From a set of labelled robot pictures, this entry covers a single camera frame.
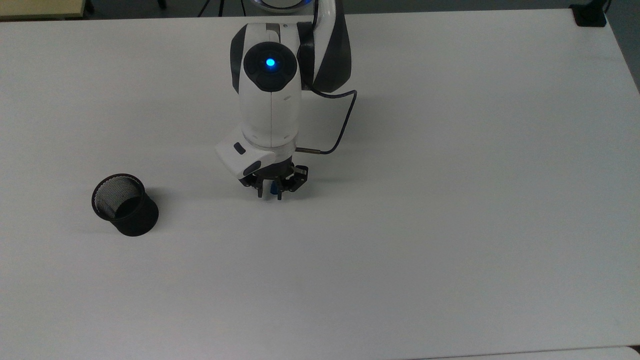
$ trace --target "black cable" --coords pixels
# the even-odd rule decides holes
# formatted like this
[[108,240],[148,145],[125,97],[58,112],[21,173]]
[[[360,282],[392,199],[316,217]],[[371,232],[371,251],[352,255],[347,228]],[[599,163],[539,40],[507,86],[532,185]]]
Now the black cable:
[[314,21],[311,23],[311,28],[315,29],[318,22],[318,0],[314,0]]
[[204,10],[207,8],[207,5],[209,4],[209,1],[211,1],[211,0],[207,0],[207,2],[204,3],[204,6],[202,7],[202,10],[200,10],[200,13],[198,14],[198,17],[202,16],[202,13],[204,13]]
[[324,94],[318,90],[316,90],[313,86],[305,84],[309,87],[309,89],[316,95],[320,95],[321,97],[327,99],[340,99],[342,97],[347,97],[349,95],[353,95],[353,99],[351,100],[351,105],[349,105],[349,111],[347,111],[347,116],[344,118],[344,123],[342,124],[342,129],[340,130],[340,135],[338,135],[338,140],[336,140],[335,145],[329,151],[322,151],[318,149],[309,149],[307,147],[297,147],[296,152],[306,152],[307,154],[317,154],[317,155],[329,155],[331,154],[337,147],[340,145],[340,140],[342,140],[342,135],[344,135],[344,130],[347,128],[347,122],[349,121],[349,116],[351,116],[351,110],[353,110],[353,105],[356,103],[356,98],[358,97],[357,90],[347,91],[343,94]]

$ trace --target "white table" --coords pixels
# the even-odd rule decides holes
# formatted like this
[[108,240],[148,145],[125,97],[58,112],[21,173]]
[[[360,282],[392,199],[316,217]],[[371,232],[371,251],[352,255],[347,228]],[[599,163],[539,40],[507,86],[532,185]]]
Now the white table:
[[[349,16],[346,135],[296,155],[309,183],[278,202],[213,151],[239,116],[244,21],[0,24],[0,358],[640,343],[640,96],[609,26]],[[329,147],[348,99],[304,101],[299,146]],[[160,207],[140,238],[90,207],[117,172]]]

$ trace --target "black base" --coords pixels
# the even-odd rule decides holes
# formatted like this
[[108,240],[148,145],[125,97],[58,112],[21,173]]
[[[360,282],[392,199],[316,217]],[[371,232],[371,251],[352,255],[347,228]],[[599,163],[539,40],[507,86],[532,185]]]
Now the black base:
[[573,10],[573,18],[578,26],[583,28],[604,28],[607,24],[604,11],[599,6],[571,5],[569,8]]

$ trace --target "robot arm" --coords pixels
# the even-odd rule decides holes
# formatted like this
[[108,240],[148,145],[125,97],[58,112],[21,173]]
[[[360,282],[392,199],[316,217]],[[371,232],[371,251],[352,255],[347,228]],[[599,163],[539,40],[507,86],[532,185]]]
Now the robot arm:
[[247,24],[231,43],[233,86],[241,122],[216,146],[218,156],[245,186],[273,180],[282,192],[297,190],[306,167],[296,167],[301,92],[332,92],[351,75],[351,49],[342,0],[317,0],[314,21]]

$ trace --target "mesh pen holder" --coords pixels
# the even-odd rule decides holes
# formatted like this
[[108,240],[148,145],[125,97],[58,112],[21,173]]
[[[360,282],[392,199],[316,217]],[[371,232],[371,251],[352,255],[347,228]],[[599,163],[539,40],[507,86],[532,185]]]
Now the mesh pen holder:
[[126,236],[147,233],[158,219],[157,205],[142,182],[129,174],[115,174],[102,180],[93,191],[91,204],[96,215]]

